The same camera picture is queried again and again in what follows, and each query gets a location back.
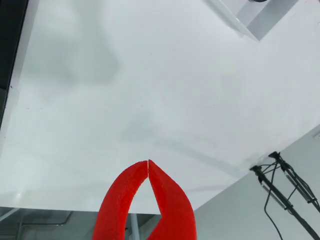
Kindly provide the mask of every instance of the white surface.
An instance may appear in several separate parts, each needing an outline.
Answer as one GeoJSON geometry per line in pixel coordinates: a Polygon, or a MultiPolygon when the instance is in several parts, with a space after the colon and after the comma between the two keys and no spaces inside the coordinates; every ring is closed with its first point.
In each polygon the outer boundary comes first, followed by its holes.
{"type": "Polygon", "coordinates": [[[204,0],[220,10],[221,17],[248,37],[260,41],[299,0],[204,0]]]}
{"type": "Polygon", "coordinates": [[[239,21],[238,18],[235,17],[235,14],[226,6],[225,2],[222,2],[221,0],[210,0],[207,1],[207,4],[231,28],[237,29],[242,34],[245,34],[253,40],[258,41],[257,38],[248,30],[248,28],[241,21],[239,21]]]}
{"type": "MultiPolygon", "coordinates": [[[[0,206],[97,211],[121,171],[152,159],[197,209],[320,121],[316,0],[259,45],[201,0],[31,5],[0,131],[0,206]]],[[[159,212],[149,181],[130,212],[159,212]]]]}
{"type": "MultiPolygon", "coordinates": [[[[281,152],[283,159],[309,184],[318,199],[320,143],[313,140],[313,134],[319,131],[320,126],[281,152]]],[[[294,190],[280,169],[275,172],[273,183],[286,197],[294,190]]],[[[255,174],[251,172],[195,211],[198,239],[280,240],[276,229],[264,212],[267,195],[255,174]]],[[[297,191],[290,198],[290,202],[320,235],[320,213],[315,207],[307,204],[297,191]]],[[[284,240],[312,240],[299,222],[272,198],[267,205],[267,212],[279,228],[284,240]]]]}

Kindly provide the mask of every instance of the white table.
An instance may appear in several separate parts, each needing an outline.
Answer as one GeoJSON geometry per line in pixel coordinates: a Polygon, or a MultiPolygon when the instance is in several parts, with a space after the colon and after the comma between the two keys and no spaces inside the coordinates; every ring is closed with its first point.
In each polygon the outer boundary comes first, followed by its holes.
{"type": "MultiPolygon", "coordinates": [[[[152,159],[199,206],[320,122],[320,3],[260,42],[202,0],[31,0],[0,131],[0,206],[98,211],[152,159]]],[[[158,213],[149,181],[131,213],[158,213]]]]}

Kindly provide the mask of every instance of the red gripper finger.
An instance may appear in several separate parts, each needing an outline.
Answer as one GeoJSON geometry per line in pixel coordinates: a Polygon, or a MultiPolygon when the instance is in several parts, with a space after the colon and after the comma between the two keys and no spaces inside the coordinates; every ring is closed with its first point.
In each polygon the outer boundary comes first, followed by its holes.
{"type": "Polygon", "coordinates": [[[148,240],[196,240],[196,220],[188,197],[153,161],[149,180],[161,212],[161,219],[148,240]]]}
{"type": "Polygon", "coordinates": [[[125,239],[125,226],[131,202],[147,177],[147,161],[137,162],[117,177],[101,204],[92,240],[125,239]]]}

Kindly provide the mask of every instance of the black frame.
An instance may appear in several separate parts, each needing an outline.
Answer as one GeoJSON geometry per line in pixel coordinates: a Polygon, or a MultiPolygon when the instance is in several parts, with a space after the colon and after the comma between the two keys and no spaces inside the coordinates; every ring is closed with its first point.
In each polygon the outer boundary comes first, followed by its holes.
{"type": "Polygon", "coordinates": [[[0,124],[29,0],[0,0],[0,124]]]}
{"type": "MultiPolygon", "coordinates": [[[[255,165],[252,168],[250,168],[251,171],[255,173],[255,175],[258,177],[258,181],[261,184],[261,186],[268,192],[268,199],[269,196],[274,198],[274,200],[282,207],[284,210],[288,211],[292,216],[294,216],[298,222],[304,227],[304,229],[310,234],[310,236],[314,240],[320,240],[320,237],[318,234],[313,230],[313,228],[304,220],[294,209],[294,206],[291,204],[289,201],[291,195],[297,190],[303,198],[306,200],[308,204],[313,204],[313,206],[316,208],[316,210],[320,213],[320,205],[318,203],[318,200],[314,193],[312,192],[311,188],[309,185],[294,171],[292,166],[288,164],[286,161],[283,160],[283,158],[280,155],[280,152],[273,152],[268,155],[269,158],[275,159],[275,162],[273,164],[270,164],[270,166],[274,166],[274,172],[276,169],[278,169],[277,165],[280,165],[281,170],[284,172],[286,178],[292,183],[294,186],[293,192],[290,194],[289,198],[286,198],[273,184],[273,175],[271,181],[266,177],[266,173],[270,172],[265,172],[266,170],[262,171],[262,166],[263,165],[255,165]]],[[[274,227],[277,229],[280,238],[281,234],[275,225],[275,223],[272,221],[274,227]]]]}

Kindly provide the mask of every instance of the white wall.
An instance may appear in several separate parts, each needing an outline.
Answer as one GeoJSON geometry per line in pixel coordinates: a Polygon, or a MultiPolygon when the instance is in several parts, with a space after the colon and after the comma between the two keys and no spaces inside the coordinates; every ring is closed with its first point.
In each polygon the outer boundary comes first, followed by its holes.
{"type": "MultiPolygon", "coordinates": [[[[320,142],[313,139],[318,132],[320,126],[287,147],[281,155],[320,198],[320,142]]],[[[286,196],[293,190],[279,169],[274,184],[286,196]]],[[[257,177],[253,173],[248,174],[195,211],[198,240],[280,239],[264,213],[266,198],[267,193],[260,187],[257,177]]],[[[311,204],[307,204],[298,192],[292,196],[291,203],[320,235],[320,213],[311,204]]],[[[280,208],[272,198],[267,210],[284,240],[312,239],[295,218],[280,208]]]]}

